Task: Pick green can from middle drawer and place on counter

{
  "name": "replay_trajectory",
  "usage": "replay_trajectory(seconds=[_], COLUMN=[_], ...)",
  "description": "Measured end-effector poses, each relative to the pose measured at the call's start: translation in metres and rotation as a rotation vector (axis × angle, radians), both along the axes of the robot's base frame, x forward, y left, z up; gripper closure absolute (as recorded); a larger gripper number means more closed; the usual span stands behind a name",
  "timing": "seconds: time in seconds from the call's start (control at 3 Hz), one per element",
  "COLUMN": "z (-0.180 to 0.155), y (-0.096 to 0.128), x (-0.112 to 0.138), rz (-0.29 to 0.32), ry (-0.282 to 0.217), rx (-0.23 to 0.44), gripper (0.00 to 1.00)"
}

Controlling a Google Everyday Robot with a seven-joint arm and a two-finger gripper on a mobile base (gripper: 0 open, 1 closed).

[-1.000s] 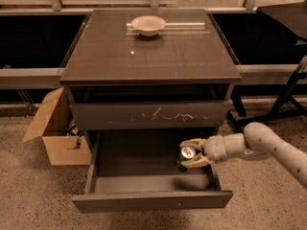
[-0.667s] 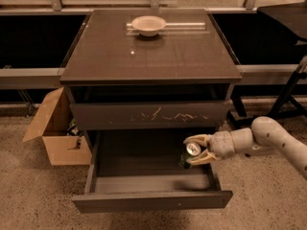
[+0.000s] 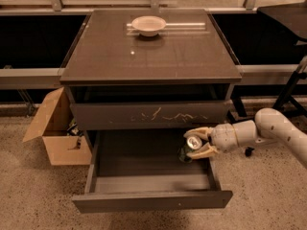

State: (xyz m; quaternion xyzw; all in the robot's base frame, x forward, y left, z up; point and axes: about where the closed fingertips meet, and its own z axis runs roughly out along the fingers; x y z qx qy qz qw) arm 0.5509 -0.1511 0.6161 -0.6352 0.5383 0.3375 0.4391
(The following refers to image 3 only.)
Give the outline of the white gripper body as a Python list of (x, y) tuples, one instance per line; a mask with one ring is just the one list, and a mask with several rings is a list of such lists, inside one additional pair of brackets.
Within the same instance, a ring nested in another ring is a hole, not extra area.
[(210, 133), (210, 144), (222, 152), (237, 149), (238, 141), (233, 125), (221, 124), (215, 126)]

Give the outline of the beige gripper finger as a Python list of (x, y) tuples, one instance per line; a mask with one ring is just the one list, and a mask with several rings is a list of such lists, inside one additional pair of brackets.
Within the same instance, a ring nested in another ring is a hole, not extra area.
[(186, 139), (194, 138), (194, 139), (197, 139), (197, 140), (208, 141), (209, 136), (210, 136), (212, 131), (213, 131), (213, 128), (209, 127), (209, 126), (193, 128), (193, 129), (187, 130), (183, 134), (183, 137), (186, 138)]
[(209, 143), (206, 143), (200, 149), (188, 152), (187, 156), (191, 159), (197, 160), (202, 158), (208, 158), (218, 153), (219, 151), (215, 146), (211, 146)]

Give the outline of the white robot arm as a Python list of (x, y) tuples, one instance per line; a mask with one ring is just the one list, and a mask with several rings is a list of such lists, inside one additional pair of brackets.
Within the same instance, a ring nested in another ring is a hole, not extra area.
[(260, 109), (254, 120), (233, 125), (202, 126), (186, 131), (183, 137), (186, 139), (184, 153), (192, 160), (238, 148), (279, 142), (307, 168), (307, 134), (272, 108)]

